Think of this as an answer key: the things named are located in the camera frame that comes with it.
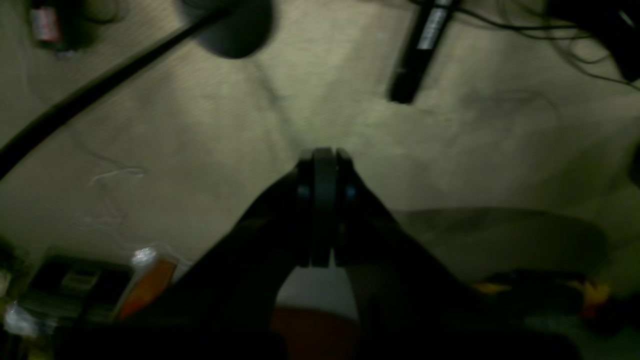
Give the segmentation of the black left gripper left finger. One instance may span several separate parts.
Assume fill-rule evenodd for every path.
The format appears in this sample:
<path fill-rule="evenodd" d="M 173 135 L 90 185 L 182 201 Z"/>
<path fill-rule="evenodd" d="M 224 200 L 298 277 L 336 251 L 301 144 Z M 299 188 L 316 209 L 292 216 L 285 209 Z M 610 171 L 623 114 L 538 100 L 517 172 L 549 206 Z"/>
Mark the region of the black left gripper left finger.
<path fill-rule="evenodd" d="M 302 153 L 180 280 L 113 325 L 76 330 L 57 360 L 283 358 L 270 331 L 297 267 L 326 265 L 326 150 Z"/>

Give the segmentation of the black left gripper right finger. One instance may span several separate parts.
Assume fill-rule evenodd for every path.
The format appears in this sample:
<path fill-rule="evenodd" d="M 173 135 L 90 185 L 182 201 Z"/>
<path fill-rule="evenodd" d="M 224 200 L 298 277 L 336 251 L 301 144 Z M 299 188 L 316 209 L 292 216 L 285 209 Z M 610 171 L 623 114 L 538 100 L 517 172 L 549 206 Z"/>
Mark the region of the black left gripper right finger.
<path fill-rule="evenodd" d="M 325 150 L 325 258 L 345 268 L 359 360 L 578 360 L 568 338 L 514 325 L 403 230 L 343 149 Z"/>

